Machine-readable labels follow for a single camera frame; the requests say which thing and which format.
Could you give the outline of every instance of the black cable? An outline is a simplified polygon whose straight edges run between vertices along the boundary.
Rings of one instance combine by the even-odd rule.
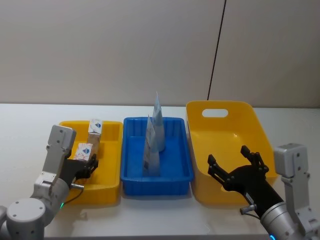
[[[215,54],[214,54],[214,60],[213,60],[213,66],[212,66],[212,73],[211,73],[211,80],[210,80],[210,85],[209,85],[208,97],[206,98],[207,100],[209,100],[209,95],[210,95],[210,89],[211,89],[212,78],[213,78],[213,76],[214,76],[214,69],[215,69],[215,65],[216,65],[217,52],[218,52],[218,46],[219,46],[219,40],[220,40],[220,34],[221,34],[221,29],[222,29],[222,22],[224,21],[224,16],[225,16],[226,3],[227,3],[227,0],[224,0],[223,11],[222,11],[222,17],[221,17],[221,23],[220,23],[220,29],[219,29],[219,34],[218,34],[218,40],[217,40],[217,42],[216,42],[216,48],[215,48]]]
[[[242,214],[242,215],[248,215],[248,216],[250,216],[250,217],[254,217],[254,218],[260,220],[260,217],[258,217],[258,216],[256,216],[256,215],[253,215],[253,214],[251,214],[251,213],[244,213],[244,214]]]
[[[80,197],[80,195],[81,195],[83,192],[84,192],[84,188],[81,189],[81,192],[80,192],[77,196],[75,196],[74,198],[71,198],[70,200],[68,200],[68,201],[66,201],[65,203],[63,203],[63,206],[66,205],[66,204],[68,204],[68,203],[70,203],[70,202],[72,202],[73,200],[77,199],[78,197]]]

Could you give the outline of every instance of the bin handle hole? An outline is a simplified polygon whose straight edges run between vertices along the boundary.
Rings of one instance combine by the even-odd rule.
[[[228,113],[227,109],[205,109],[202,111],[202,116],[205,118],[225,118]]]

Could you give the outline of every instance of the white table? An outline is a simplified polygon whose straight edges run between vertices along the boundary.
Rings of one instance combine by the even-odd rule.
[[[0,204],[33,192],[47,154],[51,127],[61,121],[152,114],[151,106],[0,104]],[[311,206],[320,214],[320,110],[256,108],[272,146],[297,142],[308,147]],[[185,118],[185,107],[162,107],[164,116]],[[284,196],[278,178],[274,188]],[[239,206],[207,208],[187,197],[121,198],[113,207],[66,205],[46,227],[47,239],[101,237],[141,239],[267,240],[260,222],[239,214]]]

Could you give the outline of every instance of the yellow plastic bin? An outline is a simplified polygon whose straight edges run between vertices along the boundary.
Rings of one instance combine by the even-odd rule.
[[[204,110],[213,110],[207,117]],[[274,155],[267,136],[254,109],[239,101],[191,101],[186,105],[188,142],[194,180],[191,188],[195,198],[205,205],[244,204],[244,197],[237,192],[225,191],[222,185],[208,174],[208,155],[212,154],[219,166],[228,173],[237,167],[249,165],[240,153],[242,145],[251,152],[260,152],[269,167],[267,181],[272,184],[277,177]]]
[[[89,121],[63,121],[61,126],[76,131],[72,147],[73,159],[79,143],[86,143],[88,138]],[[80,197],[70,204],[115,204],[119,200],[120,165],[123,124],[116,121],[103,121],[100,145],[97,159],[98,168],[85,181],[84,191]],[[79,194],[78,189],[72,189],[67,201]]]

